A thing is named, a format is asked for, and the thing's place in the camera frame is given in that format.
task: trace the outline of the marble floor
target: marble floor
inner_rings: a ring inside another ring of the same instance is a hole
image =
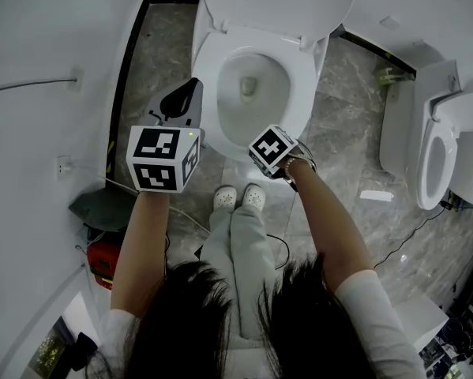
[[[116,179],[132,185],[125,162],[129,130],[141,117],[151,96],[172,82],[190,76],[190,46],[197,7],[154,5],[148,9],[127,80],[118,131]],[[311,149],[319,175],[350,212],[362,232],[375,263],[399,247],[411,232],[441,208],[425,212],[414,205],[405,182],[383,171],[378,160],[386,89],[375,82],[375,71],[390,66],[384,59],[344,39],[331,39],[311,119],[301,139]],[[291,257],[314,255],[302,204],[282,181],[266,179],[251,164],[225,159],[212,148],[183,194],[172,204],[208,227],[212,195],[231,184],[239,195],[256,182],[268,198],[263,211],[269,234],[284,238]],[[361,198],[364,190],[392,193],[390,202]],[[195,259],[206,233],[185,216],[171,212],[168,260]],[[270,239],[277,264],[284,260],[282,245]],[[421,292],[446,309],[453,300],[452,285],[460,288],[473,263],[473,210],[444,211],[403,248],[377,268],[393,303]]]

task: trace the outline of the white sleeve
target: white sleeve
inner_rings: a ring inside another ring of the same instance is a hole
[[[360,271],[349,276],[335,295],[347,311],[379,377],[426,377],[423,362],[408,343],[375,271]]]
[[[106,359],[109,367],[114,371],[115,376],[123,368],[124,343],[131,324],[136,317],[124,310],[109,310],[106,312],[99,323],[99,337],[101,345],[98,351]],[[104,369],[101,359],[97,355],[90,363],[90,371]]]

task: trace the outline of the dark hair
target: dark hair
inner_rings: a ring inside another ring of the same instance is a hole
[[[103,360],[96,376],[143,377],[150,371],[158,378],[222,378],[231,305],[224,295],[225,282],[206,263],[173,268],[130,330],[124,370],[116,373]],[[349,316],[323,284],[321,257],[289,263],[272,292],[264,288],[260,304],[276,378],[319,377],[326,367],[328,375],[336,370],[347,377],[375,377]]]
[[[323,258],[289,263],[272,293],[265,287],[259,318],[276,378],[376,377],[345,309],[324,283]]]

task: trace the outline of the shoe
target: shoe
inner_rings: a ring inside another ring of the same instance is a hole
[[[249,184],[245,189],[245,195],[243,195],[242,205],[250,205],[259,209],[262,212],[262,209],[265,206],[266,202],[266,193],[264,190],[257,184]]]
[[[225,207],[234,211],[237,195],[236,188],[233,186],[221,186],[213,196],[213,210]]]

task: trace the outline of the toilet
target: toilet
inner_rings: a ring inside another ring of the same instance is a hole
[[[381,132],[381,166],[406,180],[408,192],[420,208],[432,209],[451,182],[473,181],[473,167],[460,167],[467,162],[457,159],[460,145],[463,156],[473,156],[473,145],[465,144],[470,133],[473,92],[461,90],[456,61],[426,66],[417,72],[415,81],[389,88]]]
[[[353,0],[200,0],[192,76],[203,84],[201,128],[217,152],[250,162],[270,124],[304,130],[329,34]]]

